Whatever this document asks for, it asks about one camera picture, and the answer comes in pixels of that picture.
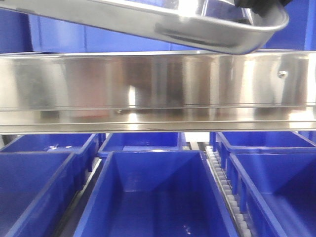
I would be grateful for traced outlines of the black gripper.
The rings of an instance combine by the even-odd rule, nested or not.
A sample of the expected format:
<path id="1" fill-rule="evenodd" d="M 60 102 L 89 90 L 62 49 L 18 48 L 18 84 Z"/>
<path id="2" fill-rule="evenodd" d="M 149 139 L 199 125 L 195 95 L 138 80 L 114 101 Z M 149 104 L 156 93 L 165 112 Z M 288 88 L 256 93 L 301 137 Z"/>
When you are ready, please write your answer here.
<path id="1" fill-rule="evenodd" d="M 250 8 L 252 12 L 262 18 L 288 18 L 285 6 L 290 0 L 234 0 L 234 5 L 241 8 Z"/>

